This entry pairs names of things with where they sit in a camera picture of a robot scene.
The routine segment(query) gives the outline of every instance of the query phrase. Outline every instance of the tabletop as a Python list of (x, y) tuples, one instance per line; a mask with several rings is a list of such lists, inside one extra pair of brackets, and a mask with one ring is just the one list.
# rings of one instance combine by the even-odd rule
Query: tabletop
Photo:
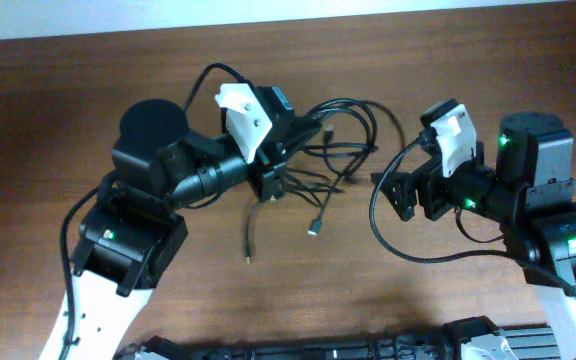
[[(554, 113), (575, 136), (576, 179), (576, 3), (0, 41), (0, 358), (36, 358), (48, 339), (64, 294), (60, 224), (112, 169), (123, 112), (148, 98), (182, 103), (212, 62), (279, 86), (298, 113), (335, 97), (379, 101), (397, 114), (408, 140), (425, 109), (454, 97), (467, 106), (490, 165), (502, 116)], [(208, 78), (188, 113), (193, 129), (219, 133), (213, 97), (229, 81)], [(361, 141), (358, 125), (343, 116), (331, 121), (336, 139)], [(180, 212), (190, 235), (123, 343), (152, 335), (182, 344), (347, 337), (478, 315), (498, 325), (543, 322), (510, 261), (418, 265), (379, 245), (368, 223), (369, 176), (401, 144), (383, 114), (377, 121), (379, 151), (357, 184), (332, 197), (317, 237), (307, 234), (316, 212), (303, 200), (264, 204), (248, 265), (249, 185)], [(426, 159), (415, 151), (403, 167)], [(325, 171), (320, 159), (301, 155), (291, 165)], [(417, 213), (403, 223), (381, 198), (376, 216), (385, 238), (415, 255), (503, 249), (464, 239), (450, 213), (437, 222)], [(499, 232), (472, 214), (464, 223), (480, 238)]]

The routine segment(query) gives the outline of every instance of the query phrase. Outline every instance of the table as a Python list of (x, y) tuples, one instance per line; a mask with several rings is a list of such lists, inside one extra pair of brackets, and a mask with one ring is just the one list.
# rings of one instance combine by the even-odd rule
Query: table
[[(112, 169), (122, 113), (146, 98), (183, 102), (215, 61), (280, 86), (299, 113), (340, 96), (380, 101), (409, 140), (421, 129), (419, 114), (455, 97), (491, 165), (499, 120), (515, 111), (558, 114), (576, 145), (576, 3), (0, 41), (0, 358), (35, 358), (48, 338), (64, 294), (59, 227)], [(226, 81), (215, 74), (202, 87), (188, 114), (192, 128), (218, 134), (213, 95)], [(369, 175), (400, 144), (387, 118), (378, 121), (380, 151), (358, 172), (359, 184), (333, 197), (316, 238), (306, 234), (315, 209), (296, 197), (269, 203), (247, 265), (248, 185), (184, 211), (190, 236), (124, 343), (155, 334), (183, 344), (346, 337), (482, 314), (499, 325), (543, 322), (512, 262), (424, 266), (381, 248), (368, 225)], [(337, 139), (357, 139), (358, 125), (333, 123)], [(404, 169), (425, 159), (415, 151)], [(324, 169), (302, 156), (292, 165)], [(404, 251), (503, 248), (462, 238), (452, 215), (433, 223), (417, 212), (404, 224), (384, 199), (378, 204), (384, 236)], [(472, 214), (464, 222), (480, 238), (498, 233)], [(72, 226), (71, 249), (76, 235)]]

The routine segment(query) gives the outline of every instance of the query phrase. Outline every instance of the white panel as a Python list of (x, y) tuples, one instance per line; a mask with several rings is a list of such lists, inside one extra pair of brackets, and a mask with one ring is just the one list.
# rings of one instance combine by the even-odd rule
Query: white panel
[(0, 0), (0, 39), (551, 1)]

